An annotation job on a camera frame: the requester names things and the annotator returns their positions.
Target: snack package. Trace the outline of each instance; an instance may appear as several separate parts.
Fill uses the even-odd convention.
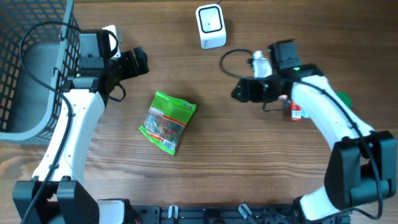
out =
[[[144,125],[139,129],[156,146],[174,155],[182,131],[196,107],[157,91]]]

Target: perforated basket side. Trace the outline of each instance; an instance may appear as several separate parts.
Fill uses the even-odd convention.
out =
[[[78,27],[73,15],[73,1],[0,0],[0,3],[0,46],[2,47],[0,51],[0,141],[48,144],[57,124],[62,104],[62,100],[52,92],[50,92],[47,112],[42,122],[24,133],[7,131],[9,115],[15,109],[12,107],[12,100],[15,90],[18,89],[21,74],[21,63],[18,57],[19,42],[26,30],[39,22],[63,21]],[[66,26],[39,27],[26,39],[23,54],[30,46],[41,42],[60,42],[57,62],[53,65],[55,78],[50,84],[58,89],[68,71],[74,67],[78,56],[80,48],[78,32],[67,29]]]

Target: white box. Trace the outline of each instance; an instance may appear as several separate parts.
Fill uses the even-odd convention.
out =
[[[221,7],[218,4],[200,6],[196,15],[201,47],[212,49],[224,46],[226,31]]]

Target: red object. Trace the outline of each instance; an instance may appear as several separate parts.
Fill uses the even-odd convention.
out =
[[[292,109],[292,121],[301,121],[301,108],[293,101],[290,104]]]

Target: brown wood surface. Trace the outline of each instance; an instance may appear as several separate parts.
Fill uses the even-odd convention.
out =
[[[296,39],[302,61],[316,63],[335,91],[349,94],[360,118],[398,136],[397,1],[225,0],[227,44],[202,50],[195,10],[206,2],[75,4],[82,28],[116,24],[122,50],[142,46],[149,58],[150,72],[123,81],[126,99],[110,101],[96,127],[85,169],[85,185],[95,199],[260,205],[289,203],[323,184],[330,150],[311,121],[286,122],[280,112],[264,113],[260,104],[230,97],[237,80],[219,70],[218,60],[235,48],[265,51],[275,41]],[[226,66],[250,75],[246,59],[238,54]],[[138,130],[156,90],[197,104],[174,157]],[[20,220],[12,188],[30,178],[45,149],[0,144],[0,223]],[[364,208],[376,213],[376,204]],[[397,218],[394,197],[384,201],[378,222],[355,213],[353,223]]]

